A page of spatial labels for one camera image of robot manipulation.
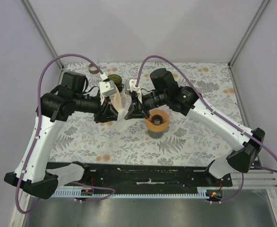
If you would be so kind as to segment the orange coffee filter pack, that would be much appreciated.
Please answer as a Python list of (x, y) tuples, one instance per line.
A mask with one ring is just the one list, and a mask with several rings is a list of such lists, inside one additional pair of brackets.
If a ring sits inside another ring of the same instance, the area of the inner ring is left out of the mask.
[(122, 98), (120, 96), (120, 92), (117, 90), (117, 92), (110, 97), (111, 103), (113, 107), (118, 111), (122, 112), (124, 111), (124, 108), (122, 106)]

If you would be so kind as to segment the grey glass carafe wooden collar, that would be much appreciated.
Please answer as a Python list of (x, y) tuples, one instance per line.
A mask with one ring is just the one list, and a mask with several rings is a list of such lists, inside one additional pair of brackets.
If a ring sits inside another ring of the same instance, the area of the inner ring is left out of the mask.
[(150, 117), (145, 119), (148, 135), (153, 139), (160, 139), (170, 124), (170, 110), (157, 108), (150, 111)]

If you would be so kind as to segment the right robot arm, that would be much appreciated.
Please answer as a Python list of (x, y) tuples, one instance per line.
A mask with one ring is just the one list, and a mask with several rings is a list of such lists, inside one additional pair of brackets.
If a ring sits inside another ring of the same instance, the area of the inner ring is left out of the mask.
[(238, 171), (247, 173), (260, 152), (259, 142), (265, 133), (262, 129), (252, 130), (245, 127), (217, 109), (213, 108), (200, 93), (189, 86), (179, 86), (172, 73), (165, 68), (157, 69), (150, 74), (154, 89), (143, 95), (135, 79), (125, 83), (125, 91), (131, 96), (131, 104), (125, 116), (130, 119), (151, 119), (151, 110), (168, 106), (172, 111), (181, 113), (202, 123), (214, 131), (232, 150), (225, 156), (212, 161), (204, 182), (215, 186), (221, 178), (229, 173)]

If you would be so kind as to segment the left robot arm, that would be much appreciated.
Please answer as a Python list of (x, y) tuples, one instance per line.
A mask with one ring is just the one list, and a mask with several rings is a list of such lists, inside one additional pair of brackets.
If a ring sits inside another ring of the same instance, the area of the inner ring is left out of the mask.
[(89, 184), (90, 167), (79, 161), (46, 169), (57, 136), (74, 112), (91, 113), (96, 123), (117, 120), (118, 112), (110, 100), (117, 92), (114, 82), (102, 75), (96, 96), (84, 93), (87, 85), (86, 76), (66, 72), (62, 83), (40, 98), (28, 147), (15, 171), (6, 173), (5, 182), (40, 199), (50, 198), (58, 187), (73, 181)]

